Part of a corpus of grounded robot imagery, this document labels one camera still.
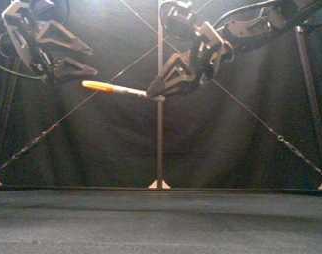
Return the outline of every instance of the dark floor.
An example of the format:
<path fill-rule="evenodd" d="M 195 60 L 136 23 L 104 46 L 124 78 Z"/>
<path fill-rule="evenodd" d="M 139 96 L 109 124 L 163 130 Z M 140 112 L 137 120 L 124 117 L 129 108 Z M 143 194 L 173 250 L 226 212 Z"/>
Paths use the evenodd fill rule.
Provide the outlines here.
<path fill-rule="evenodd" d="M 322 197 L 0 191 L 0 253 L 322 253 Z"/>

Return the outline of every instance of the orange marker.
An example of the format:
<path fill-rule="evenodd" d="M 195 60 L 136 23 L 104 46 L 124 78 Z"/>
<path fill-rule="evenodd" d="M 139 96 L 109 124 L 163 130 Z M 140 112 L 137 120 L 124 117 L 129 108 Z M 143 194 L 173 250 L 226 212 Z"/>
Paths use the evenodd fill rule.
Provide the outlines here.
<path fill-rule="evenodd" d="M 144 91 L 125 88 L 123 86 L 112 85 L 108 83 L 101 83 L 101 82 L 95 82 L 95 81 L 83 81 L 81 86 L 91 89 L 91 90 L 95 90 L 95 91 L 103 91 L 103 92 L 119 93 L 119 94 L 129 94 L 129 95 L 137 96 L 144 99 L 147 98 Z M 163 96 L 156 96 L 155 98 L 152 98 L 152 100 L 164 101 L 165 98 Z"/>

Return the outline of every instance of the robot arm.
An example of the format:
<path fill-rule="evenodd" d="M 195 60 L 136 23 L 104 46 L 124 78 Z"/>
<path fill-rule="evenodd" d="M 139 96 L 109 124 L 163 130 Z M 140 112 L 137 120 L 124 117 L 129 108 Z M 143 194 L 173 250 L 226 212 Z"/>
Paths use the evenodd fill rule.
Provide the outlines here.
<path fill-rule="evenodd" d="M 57 83 L 95 75 L 96 70 L 60 52 L 91 55 L 91 48 L 55 20 L 49 0 L 12 1 L 1 14 L 17 55 L 43 82 Z"/>
<path fill-rule="evenodd" d="M 302 25 L 322 8 L 322 0 L 270 0 L 232 10 L 214 26 L 204 22 L 198 27 L 191 3 L 169 1 L 165 4 L 171 4 L 172 9 L 167 22 L 161 21 L 164 29 L 176 39 L 191 40 L 192 47 L 167 60 L 160 75 L 145 91 L 148 98 L 195 91 L 215 77 L 222 62 L 271 42 L 294 26 Z M 250 21 L 232 20 L 222 26 L 228 16 L 250 9 L 259 9 L 256 18 Z"/>

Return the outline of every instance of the black fabric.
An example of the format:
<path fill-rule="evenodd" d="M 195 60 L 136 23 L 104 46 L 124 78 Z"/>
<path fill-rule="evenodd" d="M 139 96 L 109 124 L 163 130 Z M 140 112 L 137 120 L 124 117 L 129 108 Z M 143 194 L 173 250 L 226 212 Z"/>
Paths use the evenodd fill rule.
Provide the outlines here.
<path fill-rule="evenodd" d="M 0 191 L 0 253 L 322 254 L 322 197 Z"/>
<path fill-rule="evenodd" d="M 194 1 L 199 24 L 214 23 L 248 2 L 216 0 L 200 10 L 207 1 Z M 157 74 L 156 2 L 80 0 L 71 4 L 68 28 L 93 51 L 89 58 L 77 60 L 97 69 L 93 80 L 145 90 Z M 167 41 L 180 51 L 190 47 Z M 164 60 L 175 52 L 172 46 L 164 43 Z M 216 83 L 318 165 L 294 32 L 222 64 Z M 80 81 L 51 87 L 21 79 L 0 161 L 60 119 L 60 126 L 0 172 L 0 181 L 8 185 L 147 187 L 155 179 L 155 102 L 116 94 L 92 96 Z M 164 103 L 164 179 L 172 187 L 198 188 L 314 189 L 322 182 L 214 82 Z"/>

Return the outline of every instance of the black backdrop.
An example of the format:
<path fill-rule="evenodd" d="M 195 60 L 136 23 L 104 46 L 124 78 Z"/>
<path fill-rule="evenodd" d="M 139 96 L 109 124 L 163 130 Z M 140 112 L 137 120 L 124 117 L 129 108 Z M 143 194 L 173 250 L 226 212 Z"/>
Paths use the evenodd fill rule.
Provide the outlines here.
<path fill-rule="evenodd" d="M 199 24 L 214 23 L 228 10 L 250 2 L 194 1 Z M 68 28 L 92 47 L 93 55 L 79 60 L 97 69 L 93 80 L 145 90 L 157 70 L 156 1 L 79 0 L 71 1 L 71 6 Z M 322 31 L 311 36 L 318 42 L 311 44 L 318 64 Z M 167 41 L 180 51 L 188 47 Z M 173 47 L 164 42 L 164 60 Z M 224 63 L 216 83 L 319 165 L 294 31 Z M 322 182 L 318 173 L 216 83 L 164 103 L 164 179 L 169 186 L 316 188 Z M 155 179 L 156 105 L 121 95 L 92 96 L 80 81 L 52 88 L 37 81 L 17 80 L 0 164 L 60 119 L 60 126 L 0 171 L 3 184 L 147 187 Z"/>

